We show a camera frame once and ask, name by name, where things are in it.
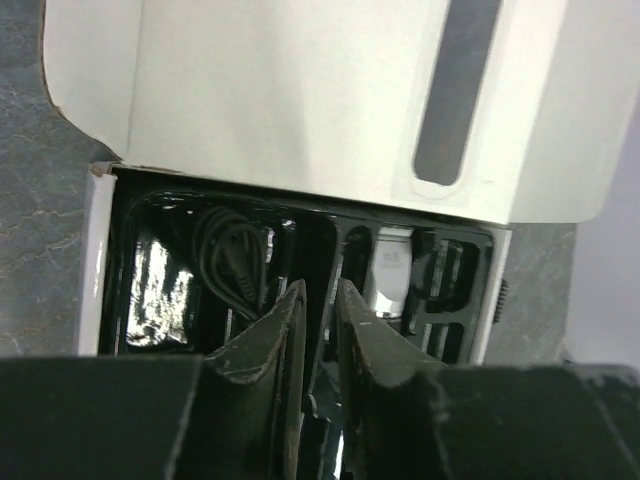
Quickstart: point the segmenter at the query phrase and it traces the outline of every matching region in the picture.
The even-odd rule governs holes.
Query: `black cable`
[[[206,212],[192,238],[196,271],[211,292],[245,320],[263,314],[266,246],[263,235],[242,215],[224,207]]]

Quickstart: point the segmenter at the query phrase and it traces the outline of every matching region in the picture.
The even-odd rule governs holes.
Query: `dark gray rectangle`
[[[413,160],[421,180],[460,175],[501,0],[451,0]]]

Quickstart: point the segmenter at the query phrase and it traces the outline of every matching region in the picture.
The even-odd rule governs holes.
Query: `open box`
[[[430,212],[491,232],[468,358],[480,362],[507,225],[580,222],[602,203],[640,85],[640,33],[633,1],[477,8],[50,1],[44,74],[52,103],[122,160],[119,171]],[[467,77],[476,85],[452,89]],[[432,160],[447,173],[426,168]],[[111,164],[90,168],[80,354],[98,351],[117,180]]]

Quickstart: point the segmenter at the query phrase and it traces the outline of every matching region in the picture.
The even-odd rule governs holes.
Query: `white rectangular object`
[[[492,0],[489,19],[458,2],[480,3],[49,0],[44,71],[132,166],[502,225],[591,218],[640,87],[640,2]],[[460,57],[467,33],[488,50]],[[451,95],[441,63],[460,78],[475,54],[476,90],[436,109],[445,135],[417,159]],[[460,165],[442,184],[418,160]]]

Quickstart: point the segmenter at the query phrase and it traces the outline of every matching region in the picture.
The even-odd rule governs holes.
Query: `dark countertop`
[[[40,0],[0,0],[0,356],[71,352],[87,165],[106,149],[48,103]],[[575,228],[516,226],[489,363],[548,362],[564,337]]]

